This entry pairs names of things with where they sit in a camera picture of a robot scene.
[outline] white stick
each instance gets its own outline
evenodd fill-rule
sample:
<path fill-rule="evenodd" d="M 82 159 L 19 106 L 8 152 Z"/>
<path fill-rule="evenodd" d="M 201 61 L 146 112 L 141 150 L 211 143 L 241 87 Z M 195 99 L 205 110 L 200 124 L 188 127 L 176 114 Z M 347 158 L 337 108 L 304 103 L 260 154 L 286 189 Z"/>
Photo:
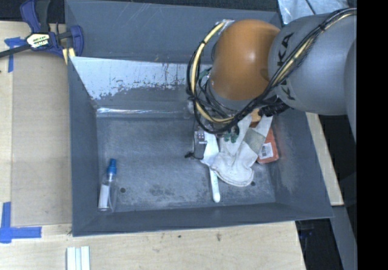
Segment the white stick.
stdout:
<path fill-rule="evenodd" d="M 212 192 L 213 192 L 213 200 L 215 203 L 218 203 L 221 200 L 221 195 L 219 194 L 219 187 L 218 187 L 218 177 L 213 170 L 209 169 L 209 171 L 210 171 L 210 183 L 212 185 Z"/>

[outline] gray plastic bin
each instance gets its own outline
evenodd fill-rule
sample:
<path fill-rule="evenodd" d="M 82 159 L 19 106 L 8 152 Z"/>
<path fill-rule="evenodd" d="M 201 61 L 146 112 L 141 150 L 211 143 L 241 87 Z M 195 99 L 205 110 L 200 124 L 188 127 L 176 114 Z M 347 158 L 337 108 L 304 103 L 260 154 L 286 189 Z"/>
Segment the gray plastic bin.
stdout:
<path fill-rule="evenodd" d="M 273 119 L 280 159 L 255 164 L 248 187 L 220 181 L 220 203 L 212 201 L 208 167 L 184 158 L 195 123 L 185 112 L 193 51 L 215 22 L 257 18 L 279 26 L 276 13 L 88 0 L 65 6 L 67 26 L 78 24 L 85 35 L 82 57 L 68 66 L 74 236 L 332 216 L 303 112 Z M 97 205 L 111 158 L 120 190 L 109 214 Z"/>

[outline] blue cap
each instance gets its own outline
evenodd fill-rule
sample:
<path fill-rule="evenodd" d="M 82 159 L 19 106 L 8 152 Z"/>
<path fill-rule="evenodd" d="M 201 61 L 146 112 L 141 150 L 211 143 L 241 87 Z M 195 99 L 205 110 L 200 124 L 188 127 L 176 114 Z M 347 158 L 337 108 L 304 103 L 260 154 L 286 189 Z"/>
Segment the blue cap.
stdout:
<path fill-rule="evenodd" d="M 107 168 L 107 173 L 117 173 L 117 168 L 116 168 L 116 159 L 110 159 L 109 166 Z"/>

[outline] glass vial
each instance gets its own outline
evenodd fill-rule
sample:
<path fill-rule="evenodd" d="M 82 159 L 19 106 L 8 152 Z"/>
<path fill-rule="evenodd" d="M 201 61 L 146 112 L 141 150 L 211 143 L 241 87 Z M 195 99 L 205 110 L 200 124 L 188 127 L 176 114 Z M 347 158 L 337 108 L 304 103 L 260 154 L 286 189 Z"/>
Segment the glass vial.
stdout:
<path fill-rule="evenodd" d="M 99 191 L 98 210 L 101 212 L 114 212 L 118 185 L 116 180 L 116 160 L 110 159 L 107 172 L 102 176 L 101 188 Z"/>

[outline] small package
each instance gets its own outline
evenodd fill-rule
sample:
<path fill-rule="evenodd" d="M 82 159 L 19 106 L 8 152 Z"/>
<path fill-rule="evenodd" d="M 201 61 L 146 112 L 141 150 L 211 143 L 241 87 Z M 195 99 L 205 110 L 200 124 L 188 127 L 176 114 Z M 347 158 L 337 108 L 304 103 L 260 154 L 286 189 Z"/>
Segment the small package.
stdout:
<path fill-rule="evenodd" d="M 276 147 L 275 137 L 273 136 L 272 128 L 269 129 L 266 140 L 261 146 L 257 162 L 265 164 L 279 159 L 278 149 Z"/>

